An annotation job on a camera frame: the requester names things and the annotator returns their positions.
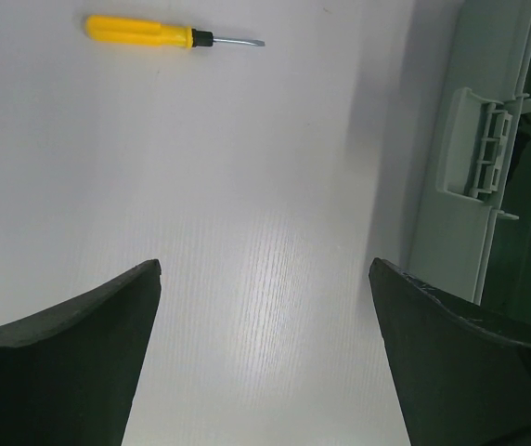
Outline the yellow handled screwdriver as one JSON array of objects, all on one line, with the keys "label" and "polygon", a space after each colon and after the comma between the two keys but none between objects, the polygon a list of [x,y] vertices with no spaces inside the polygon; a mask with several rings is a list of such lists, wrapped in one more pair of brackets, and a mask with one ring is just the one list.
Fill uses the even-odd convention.
[{"label": "yellow handled screwdriver", "polygon": [[215,44],[266,46],[261,40],[217,37],[212,32],[189,26],[102,15],[88,16],[84,20],[84,30],[92,40],[124,45],[175,46],[185,49],[213,47]]}]

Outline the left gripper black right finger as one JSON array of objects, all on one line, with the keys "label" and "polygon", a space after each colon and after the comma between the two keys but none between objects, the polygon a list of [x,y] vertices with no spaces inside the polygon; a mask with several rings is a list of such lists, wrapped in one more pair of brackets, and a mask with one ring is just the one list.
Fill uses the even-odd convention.
[{"label": "left gripper black right finger", "polygon": [[369,282],[413,445],[531,445],[531,325],[376,258]]}]

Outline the green toolbox with clear lid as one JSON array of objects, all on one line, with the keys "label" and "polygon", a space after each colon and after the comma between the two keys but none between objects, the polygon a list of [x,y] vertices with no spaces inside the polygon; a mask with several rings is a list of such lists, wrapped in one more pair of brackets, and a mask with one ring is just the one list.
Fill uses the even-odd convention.
[{"label": "green toolbox with clear lid", "polygon": [[531,237],[531,1],[466,1],[453,35],[408,270],[512,312]]}]

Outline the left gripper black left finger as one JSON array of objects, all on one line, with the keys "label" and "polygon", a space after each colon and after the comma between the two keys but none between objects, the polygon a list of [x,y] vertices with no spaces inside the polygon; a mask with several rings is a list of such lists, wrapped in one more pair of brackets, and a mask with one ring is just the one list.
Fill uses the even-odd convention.
[{"label": "left gripper black left finger", "polygon": [[0,445],[120,445],[161,297],[145,261],[0,326]]}]

